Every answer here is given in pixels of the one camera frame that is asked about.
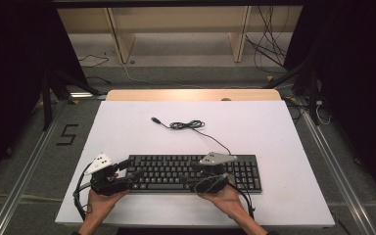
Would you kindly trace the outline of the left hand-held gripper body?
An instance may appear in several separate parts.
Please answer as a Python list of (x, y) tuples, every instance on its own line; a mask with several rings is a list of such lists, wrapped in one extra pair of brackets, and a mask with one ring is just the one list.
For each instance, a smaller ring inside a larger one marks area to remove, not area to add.
[(84, 171), (91, 175), (90, 186), (99, 195), (111, 196), (131, 188), (132, 182), (128, 176), (117, 178), (118, 164), (115, 164), (106, 154), (100, 153)]

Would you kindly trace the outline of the dark curtain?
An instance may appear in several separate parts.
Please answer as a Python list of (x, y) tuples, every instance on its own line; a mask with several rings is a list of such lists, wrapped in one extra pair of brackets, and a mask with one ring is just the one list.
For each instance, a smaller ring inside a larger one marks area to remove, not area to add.
[(376, 182), (376, 0), (303, 0), (284, 67), (316, 39), (321, 93)]
[(64, 98), (68, 85), (86, 82), (52, 0), (0, 0), (0, 162), (43, 83)]

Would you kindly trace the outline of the black computer keyboard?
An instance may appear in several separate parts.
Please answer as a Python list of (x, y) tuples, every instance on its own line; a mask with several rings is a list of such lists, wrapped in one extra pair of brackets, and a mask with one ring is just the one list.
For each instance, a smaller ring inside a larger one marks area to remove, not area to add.
[[(199, 176), (191, 167), (205, 155), (130, 155), (131, 166), (127, 172), (144, 168), (144, 175), (132, 184), (134, 193), (189, 193), (188, 185), (182, 184), (180, 175)], [(241, 191), (260, 193), (262, 191), (259, 166), (255, 155), (237, 155), (238, 160), (225, 164), (229, 182)]]

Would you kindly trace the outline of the person's left hand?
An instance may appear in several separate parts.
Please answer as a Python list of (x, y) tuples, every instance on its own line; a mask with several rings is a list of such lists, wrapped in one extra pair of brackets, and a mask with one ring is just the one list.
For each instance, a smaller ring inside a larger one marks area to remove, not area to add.
[(99, 195), (90, 190), (87, 202), (87, 215), (96, 218), (105, 218), (116, 203), (128, 194), (128, 190), (115, 193), (111, 196)]

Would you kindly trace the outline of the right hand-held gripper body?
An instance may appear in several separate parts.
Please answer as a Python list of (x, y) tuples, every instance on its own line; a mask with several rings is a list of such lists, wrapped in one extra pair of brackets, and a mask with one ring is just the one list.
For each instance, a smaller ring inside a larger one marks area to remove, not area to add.
[(226, 155), (216, 152), (210, 152), (201, 158), (197, 163), (206, 165), (207, 171), (199, 172), (199, 176), (189, 176), (198, 180), (197, 184), (188, 185), (191, 192), (197, 194), (210, 193), (214, 194), (222, 190), (229, 182), (228, 172), (225, 164), (236, 162), (238, 157), (235, 155)]

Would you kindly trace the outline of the white table mat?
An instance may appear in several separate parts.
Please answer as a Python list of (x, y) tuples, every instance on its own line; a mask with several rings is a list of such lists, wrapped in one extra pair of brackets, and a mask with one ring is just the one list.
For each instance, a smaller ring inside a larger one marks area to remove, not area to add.
[(254, 194), (261, 225), (331, 227), (332, 215), (282, 101), (120, 102), (99, 107), (71, 183), (100, 153), (257, 157), (262, 191)]

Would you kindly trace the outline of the aluminium floor rail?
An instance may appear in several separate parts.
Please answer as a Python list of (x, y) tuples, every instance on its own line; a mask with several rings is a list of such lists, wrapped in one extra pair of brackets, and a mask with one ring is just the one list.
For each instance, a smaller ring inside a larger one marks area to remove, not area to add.
[(54, 132), (55, 126), (58, 122), (60, 115), (63, 113), (64, 108), (57, 108), (53, 120), (39, 136), (37, 144), (34, 146), (32, 153), (30, 154), (28, 161), (23, 167), (21, 175), (18, 177), (14, 187), (10, 191), (10, 194), (6, 197), (3, 206), (0, 209), (0, 235), (3, 235), (20, 200), (24, 194), (24, 190), (28, 185), (32, 175), (34, 174), (39, 161), (49, 143), (49, 140)]
[(361, 235), (376, 235), (376, 227), (366, 208), (355, 193), (348, 177), (339, 165), (320, 127), (311, 119), (309, 111), (303, 113), (305, 123), (321, 152), (334, 181), (343, 197)]

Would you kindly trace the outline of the person's right hand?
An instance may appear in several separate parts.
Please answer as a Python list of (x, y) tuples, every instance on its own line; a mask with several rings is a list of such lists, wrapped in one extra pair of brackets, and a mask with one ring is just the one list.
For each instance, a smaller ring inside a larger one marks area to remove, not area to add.
[(237, 218), (242, 212), (244, 212), (237, 191), (229, 185), (226, 185), (218, 193), (203, 193), (199, 194), (199, 197), (210, 201), (231, 219)]

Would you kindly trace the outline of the light wooden shelf unit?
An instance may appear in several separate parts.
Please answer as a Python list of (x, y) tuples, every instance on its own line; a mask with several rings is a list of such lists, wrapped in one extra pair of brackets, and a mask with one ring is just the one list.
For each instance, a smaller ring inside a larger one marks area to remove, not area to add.
[(108, 33), (127, 62), (137, 33), (224, 32), (233, 61), (242, 59), (248, 32), (292, 32), (301, 6), (72, 8), (58, 11), (68, 33)]

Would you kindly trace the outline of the black metal stand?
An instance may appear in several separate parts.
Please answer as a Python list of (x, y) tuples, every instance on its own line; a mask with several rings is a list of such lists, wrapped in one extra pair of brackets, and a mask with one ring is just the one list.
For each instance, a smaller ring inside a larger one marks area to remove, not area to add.
[(67, 100), (71, 96), (67, 89), (68, 84), (72, 84), (94, 96), (106, 95), (106, 92), (92, 88), (87, 83), (86, 78), (74, 78), (61, 70), (47, 70), (41, 78), (41, 97), (44, 110), (43, 130), (47, 130), (53, 121), (50, 92), (53, 92), (59, 100)]
[(294, 69), (287, 71), (278, 79), (263, 86), (263, 89), (273, 89), (293, 77), (297, 78), (292, 88), (293, 93), (295, 95), (306, 94), (309, 97), (309, 116), (315, 125), (319, 125), (319, 120), (316, 113), (316, 102), (318, 95), (317, 72), (315, 69), (315, 62), (311, 56), (304, 59), (304, 61)]

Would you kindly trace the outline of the light wooden table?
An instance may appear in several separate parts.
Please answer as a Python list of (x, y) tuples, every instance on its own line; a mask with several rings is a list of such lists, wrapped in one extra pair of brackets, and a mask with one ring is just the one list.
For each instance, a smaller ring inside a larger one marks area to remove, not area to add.
[(107, 101), (280, 101), (274, 89), (115, 89)]

